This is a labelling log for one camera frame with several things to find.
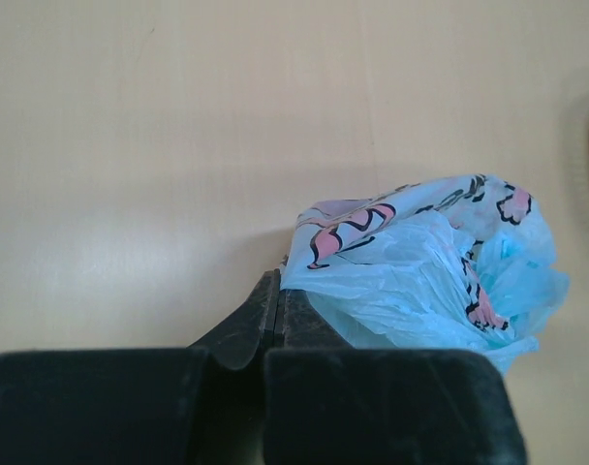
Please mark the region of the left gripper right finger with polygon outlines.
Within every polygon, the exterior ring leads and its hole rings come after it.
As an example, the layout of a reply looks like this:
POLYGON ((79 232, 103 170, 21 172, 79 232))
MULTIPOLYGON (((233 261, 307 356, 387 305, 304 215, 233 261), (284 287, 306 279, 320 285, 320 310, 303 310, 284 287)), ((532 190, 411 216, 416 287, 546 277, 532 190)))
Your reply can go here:
POLYGON ((264 357, 268 464, 524 464, 504 380, 462 350, 356 349, 284 291, 264 357))

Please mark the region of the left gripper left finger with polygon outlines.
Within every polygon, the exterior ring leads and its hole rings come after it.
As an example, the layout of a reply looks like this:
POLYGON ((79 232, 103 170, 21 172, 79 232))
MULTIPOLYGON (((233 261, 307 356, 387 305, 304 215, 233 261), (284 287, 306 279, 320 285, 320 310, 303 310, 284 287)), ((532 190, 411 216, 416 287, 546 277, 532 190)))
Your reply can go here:
POLYGON ((0 464, 192 464, 264 398, 280 274, 182 348, 0 354, 0 464))

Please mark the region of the blue plastic bag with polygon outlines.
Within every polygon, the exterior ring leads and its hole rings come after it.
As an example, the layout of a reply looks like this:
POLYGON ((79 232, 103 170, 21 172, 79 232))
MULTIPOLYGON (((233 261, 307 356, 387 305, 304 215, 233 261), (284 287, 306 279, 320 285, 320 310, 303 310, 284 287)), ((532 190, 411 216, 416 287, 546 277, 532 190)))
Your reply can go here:
POLYGON ((494 175, 321 201, 296 222, 281 286, 357 348, 461 349, 506 372, 563 304, 538 202, 494 175))

